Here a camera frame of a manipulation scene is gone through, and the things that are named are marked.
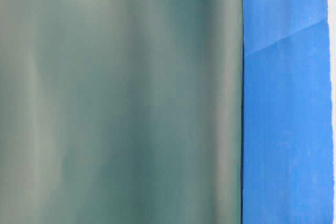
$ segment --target green fabric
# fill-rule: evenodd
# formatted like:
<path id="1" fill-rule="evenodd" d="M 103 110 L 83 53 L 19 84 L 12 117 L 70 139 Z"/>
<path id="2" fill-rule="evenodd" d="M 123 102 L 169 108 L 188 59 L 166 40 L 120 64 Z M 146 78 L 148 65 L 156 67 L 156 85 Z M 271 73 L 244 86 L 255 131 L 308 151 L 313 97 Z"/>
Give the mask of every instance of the green fabric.
<path id="1" fill-rule="evenodd" d="M 241 0 L 0 5 L 0 223 L 240 222 Z"/>

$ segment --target blue cloth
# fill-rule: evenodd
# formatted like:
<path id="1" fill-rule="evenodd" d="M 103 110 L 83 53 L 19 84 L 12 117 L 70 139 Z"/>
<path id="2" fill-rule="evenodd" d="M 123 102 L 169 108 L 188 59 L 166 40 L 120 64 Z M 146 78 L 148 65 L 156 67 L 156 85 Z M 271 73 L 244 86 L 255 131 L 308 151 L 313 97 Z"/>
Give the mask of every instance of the blue cloth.
<path id="1" fill-rule="evenodd" d="M 243 2 L 243 223 L 332 223 L 327 0 Z"/>

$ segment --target green cloth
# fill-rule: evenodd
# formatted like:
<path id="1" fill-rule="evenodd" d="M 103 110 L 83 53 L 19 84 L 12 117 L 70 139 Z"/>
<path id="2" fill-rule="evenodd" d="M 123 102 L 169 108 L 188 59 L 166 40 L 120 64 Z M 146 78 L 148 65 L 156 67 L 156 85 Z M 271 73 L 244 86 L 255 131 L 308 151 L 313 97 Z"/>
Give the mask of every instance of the green cloth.
<path id="1" fill-rule="evenodd" d="M 240 223 L 241 0 L 0 17 L 0 223 Z"/>

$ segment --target crease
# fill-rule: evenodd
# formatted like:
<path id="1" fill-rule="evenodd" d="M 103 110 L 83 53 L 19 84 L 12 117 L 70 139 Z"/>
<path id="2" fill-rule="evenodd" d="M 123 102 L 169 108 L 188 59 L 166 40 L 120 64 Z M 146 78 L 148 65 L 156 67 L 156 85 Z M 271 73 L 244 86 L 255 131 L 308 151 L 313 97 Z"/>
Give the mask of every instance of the crease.
<path id="1" fill-rule="evenodd" d="M 321 23 L 321 22 L 327 21 L 327 20 L 328 20 L 328 18 L 322 18 L 322 19 L 320 19 L 320 20 L 318 20 L 318 21 L 316 21 L 316 22 L 314 22 L 314 23 L 312 23 L 312 24 L 310 24 L 310 25 L 308 25 L 308 26 L 304 26 L 304 27 L 302 27 L 302 28 L 299 29 L 299 30 L 293 31 L 292 33 L 290 33 L 290 34 L 288 34 L 288 35 L 286 35 L 286 36 L 284 36 L 284 37 L 281 37 L 281 38 L 275 40 L 274 42 L 271 42 L 271 43 L 265 45 L 264 47 L 262 47 L 262 48 L 260 48 L 260 49 L 255 49 L 255 50 L 252 50 L 252 51 L 250 51 L 250 52 L 247 52 L 247 53 L 244 54 L 244 58 L 247 57 L 247 56 L 251 56 L 251 55 L 257 54 L 257 53 L 259 53 L 260 51 L 262 51 L 262 50 L 264 50 L 264 49 L 266 49 L 266 48 L 268 48 L 268 47 L 271 47 L 271 46 L 273 46 L 274 44 L 279 43 L 280 41 L 282 41 L 282 40 L 284 40 L 284 39 L 286 39 L 286 38 L 288 38 L 288 37 L 290 37 L 290 36 L 292 36 L 292 35 L 295 35 L 295 34 L 301 32 L 301 31 L 303 31 L 303 30 L 306 30 L 306 29 L 308 29 L 308 28 L 310 28 L 310 27 L 312 27 L 312 26 L 315 26 L 315 25 L 317 25 L 317 24 L 319 24 L 319 23 Z"/>

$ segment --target teal curtain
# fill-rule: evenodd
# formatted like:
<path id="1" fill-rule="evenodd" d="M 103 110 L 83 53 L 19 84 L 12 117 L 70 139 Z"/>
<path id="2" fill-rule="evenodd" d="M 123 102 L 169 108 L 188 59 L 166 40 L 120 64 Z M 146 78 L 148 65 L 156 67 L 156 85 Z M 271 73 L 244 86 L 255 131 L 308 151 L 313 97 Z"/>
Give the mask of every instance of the teal curtain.
<path id="1" fill-rule="evenodd" d="M 0 0 L 0 223 L 240 223 L 241 0 Z"/>

